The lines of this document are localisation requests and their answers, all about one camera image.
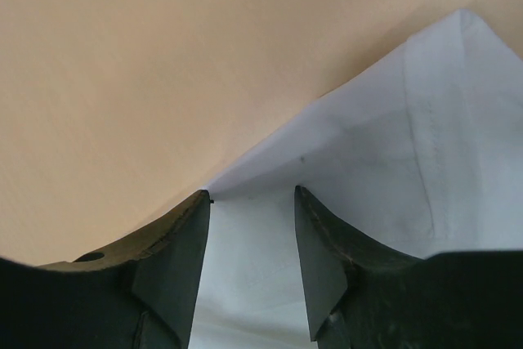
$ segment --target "black plastic object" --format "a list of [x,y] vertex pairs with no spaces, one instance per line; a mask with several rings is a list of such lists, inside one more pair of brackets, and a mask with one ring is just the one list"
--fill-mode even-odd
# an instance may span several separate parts
[[320,349],[523,347],[523,252],[417,259],[295,193],[311,340]]
[[72,263],[0,259],[0,347],[186,349],[209,204],[208,192],[199,191]]

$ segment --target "white fabric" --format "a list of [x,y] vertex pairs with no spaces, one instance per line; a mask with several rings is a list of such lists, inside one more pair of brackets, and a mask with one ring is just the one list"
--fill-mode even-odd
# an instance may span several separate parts
[[293,189],[419,257],[523,244],[523,63],[456,11],[310,105],[208,185],[190,347],[312,348]]

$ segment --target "white paper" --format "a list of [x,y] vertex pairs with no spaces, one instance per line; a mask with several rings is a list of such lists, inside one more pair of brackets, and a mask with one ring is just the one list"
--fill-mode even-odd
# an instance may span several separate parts
[[523,244],[523,63],[456,11],[303,110],[206,188],[190,347],[312,348],[294,234],[306,186],[419,257]]

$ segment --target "beige background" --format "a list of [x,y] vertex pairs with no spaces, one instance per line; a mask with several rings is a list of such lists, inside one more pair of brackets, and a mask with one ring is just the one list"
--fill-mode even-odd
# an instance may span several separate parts
[[0,0],[0,254],[136,229],[459,7],[523,55],[523,0]]

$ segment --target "small hole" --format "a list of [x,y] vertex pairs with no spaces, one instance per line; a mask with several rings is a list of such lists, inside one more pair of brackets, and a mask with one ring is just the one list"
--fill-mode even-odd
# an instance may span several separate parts
[[91,261],[97,261],[98,259],[102,259],[104,257],[104,253],[86,253],[85,255],[82,255],[79,257],[76,262],[91,262]]

